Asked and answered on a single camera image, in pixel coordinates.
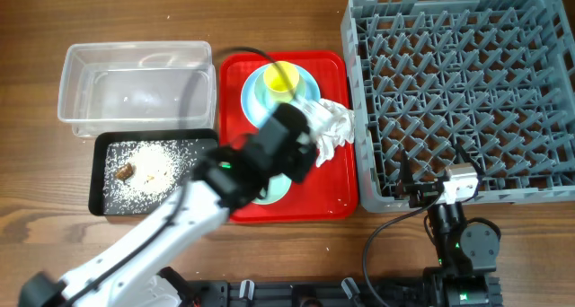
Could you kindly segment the white napkin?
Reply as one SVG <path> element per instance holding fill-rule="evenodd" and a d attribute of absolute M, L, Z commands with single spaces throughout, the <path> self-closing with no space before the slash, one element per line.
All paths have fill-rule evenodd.
<path fill-rule="evenodd" d="M 353 110 L 327 99 L 314 101 L 295 98 L 292 104 L 303 112 L 310 127 L 312 139 L 319 151 L 315 160 L 317 168 L 333 159 L 337 147 L 354 143 Z"/>

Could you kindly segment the red plastic tray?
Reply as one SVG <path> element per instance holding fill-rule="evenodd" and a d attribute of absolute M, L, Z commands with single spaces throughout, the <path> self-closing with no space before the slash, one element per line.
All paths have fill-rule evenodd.
<path fill-rule="evenodd" d="M 331 51 L 275 52 L 276 60 L 302 66 L 319 85 L 325 99 L 349 106 L 349 92 L 343 60 Z M 241 90 L 256 69 L 266 65 L 255 54 L 234 54 L 219 69 L 219 138 L 222 145 L 239 146 L 247 133 L 257 130 L 241 110 Z M 237 224 L 291 223 L 341 219 L 352 214 L 358 204 L 355 151 L 352 144 L 337 147 L 334 157 L 321 167 L 313 167 L 301 184 L 293 184 L 278 202 L 250 204 L 235 211 Z"/>

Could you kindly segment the grey dishwasher rack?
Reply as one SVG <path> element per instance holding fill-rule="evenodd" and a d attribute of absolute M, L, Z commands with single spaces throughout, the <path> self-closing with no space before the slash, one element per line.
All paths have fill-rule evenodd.
<path fill-rule="evenodd" d="M 431 182 L 461 146 L 480 204 L 574 198 L 574 37 L 562 0 L 349 0 L 341 39 L 359 198 L 404 211 L 403 154 Z"/>

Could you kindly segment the yellow plastic cup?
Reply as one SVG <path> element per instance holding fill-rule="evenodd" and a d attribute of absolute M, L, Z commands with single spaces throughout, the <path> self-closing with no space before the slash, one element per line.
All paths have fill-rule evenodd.
<path fill-rule="evenodd" d="M 287 61 L 274 62 L 263 72 L 266 91 L 273 101 L 292 101 L 299 81 L 300 74 L 296 66 Z"/>

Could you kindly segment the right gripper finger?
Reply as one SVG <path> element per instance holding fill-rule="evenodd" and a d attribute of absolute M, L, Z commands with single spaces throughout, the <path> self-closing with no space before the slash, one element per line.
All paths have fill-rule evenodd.
<path fill-rule="evenodd" d="M 399 181 L 403 186 L 408 186 L 413 183 L 413 176 L 410 166 L 410 158 L 405 150 L 402 150 Z"/>
<path fill-rule="evenodd" d="M 484 177 L 485 176 L 485 172 L 481 168 L 481 166 L 476 161 L 474 161 L 472 159 L 472 157 L 469 155 L 469 153 L 466 152 L 466 150 L 459 143 L 454 144 L 454 149 L 456 152 L 456 158 L 454 160 L 454 163 L 469 163 L 473 166 L 473 168 L 477 172 L 478 177 Z"/>

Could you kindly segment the green bowl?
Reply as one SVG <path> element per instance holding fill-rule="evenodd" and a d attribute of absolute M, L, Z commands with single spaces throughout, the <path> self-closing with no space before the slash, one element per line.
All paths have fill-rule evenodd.
<path fill-rule="evenodd" d="M 270 178 L 266 188 L 253 200 L 256 205 L 266 206 L 280 201 L 289 191 L 292 180 L 285 174 Z"/>

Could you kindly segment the white rice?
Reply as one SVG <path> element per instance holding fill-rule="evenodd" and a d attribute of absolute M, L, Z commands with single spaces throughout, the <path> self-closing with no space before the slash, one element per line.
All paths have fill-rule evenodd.
<path fill-rule="evenodd" d="M 105 161 L 106 212 L 148 214 L 182 183 L 213 140 L 129 141 L 112 143 Z M 119 167 L 130 162 L 134 175 L 125 182 L 115 178 Z"/>

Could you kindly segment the clear plastic bin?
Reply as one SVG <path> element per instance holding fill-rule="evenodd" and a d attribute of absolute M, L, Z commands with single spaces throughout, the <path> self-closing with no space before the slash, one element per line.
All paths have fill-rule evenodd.
<path fill-rule="evenodd" d="M 217 84 L 206 41 L 72 45 L 57 117 L 78 137 L 105 132 L 212 128 Z"/>

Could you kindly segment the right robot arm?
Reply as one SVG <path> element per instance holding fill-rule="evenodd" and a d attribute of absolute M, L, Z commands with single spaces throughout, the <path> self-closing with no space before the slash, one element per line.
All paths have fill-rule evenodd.
<path fill-rule="evenodd" d="M 428 306 L 501 306 L 497 269 L 501 230 L 492 221 L 464 214 L 464 203 L 476 198 L 484 171 L 459 144 L 455 161 L 440 176 L 418 183 L 402 151 L 400 194 L 412 209 L 425 211 L 425 230 L 435 246 L 439 266 L 425 268 L 423 287 Z"/>

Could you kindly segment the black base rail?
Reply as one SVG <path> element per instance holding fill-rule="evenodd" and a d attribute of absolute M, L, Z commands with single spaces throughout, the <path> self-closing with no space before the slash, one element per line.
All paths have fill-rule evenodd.
<path fill-rule="evenodd" d="M 259 282 L 241 285 L 226 281 L 189 281 L 190 306 L 378 306 L 368 286 L 351 279 L 339 282 Z M 432 284 L 422 278 L 383 279 L 374 290 L 389 306 L 502 307 L 500 281 L 485 283 L 445 281 Z"/>

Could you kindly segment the brown food chunk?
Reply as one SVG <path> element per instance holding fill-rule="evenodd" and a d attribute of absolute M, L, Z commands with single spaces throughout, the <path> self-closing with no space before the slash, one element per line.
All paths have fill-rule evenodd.
<path fill-rule="evenodd" d="M 121 180 L 122 182 L 130 179 L 135 173 L 135 167 L 130 163 L 126 163 L 118 168 L 115 173 L 115 178 Z"/>

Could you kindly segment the light blue plate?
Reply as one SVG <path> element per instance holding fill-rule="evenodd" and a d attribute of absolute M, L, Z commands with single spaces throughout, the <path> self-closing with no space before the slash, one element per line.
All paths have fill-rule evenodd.
<path fill-rule="evenodd" d="M 248 121 L 255 127 L 260 127 L 264 121 L 268 118 L 270 113 L 277 107 L 277 105 L 272 109 L 272 111 L 266 111 L 256 100 L 254 93 L 254 85 L 260 74 L 263 74 L 264 70 L 270 64 L 264 65 L 252 72 L 247 80 L 245 81 L 242 91 L 241 91 L 241 106 L 242 111 Z M 295 65 L 300 78 L 303 78 L 306 82 L 306 94 L 305 98 L 309 101 L 319 101 L 321 99 L 321 92 L 318 83 L 315 81 L 313 76 L 306 71 L 302 66 Z"/>

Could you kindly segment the black plastic tray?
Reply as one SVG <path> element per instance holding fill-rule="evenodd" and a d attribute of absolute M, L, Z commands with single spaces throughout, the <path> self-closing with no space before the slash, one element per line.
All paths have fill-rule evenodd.
<path fill-rule="evenodd" d="M 112 213 L 105 211 L 105 205 L 109 202 L 104 196 L 105 161 L 108 157 L 109 145 L 129 141 L 182 141 L 195 139 L 213 140 L 216 145 L 218 145 L 217 132 L 210 128 L 105 132 L 97 136 L 94 143 L 93 166 L 88 200 L 90 213 L 96 216 L 137 215 L 134 211 L 129 213 Z"/>

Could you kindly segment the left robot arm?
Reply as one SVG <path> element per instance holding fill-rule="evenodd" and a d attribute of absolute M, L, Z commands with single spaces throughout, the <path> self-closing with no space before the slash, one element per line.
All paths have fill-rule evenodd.
<path fill-rule="evenodd" d="M 300 183 L 316 160 L 317 139 L 334 116 L 320 103 L 281 103 L 239 149 L 219 146 L 156 210 L 97 257 L 58 281 L 39 272 L 21 306 L 134 306 L 145 287 L 183 250 L 250 204 L 272 177 Z"/>

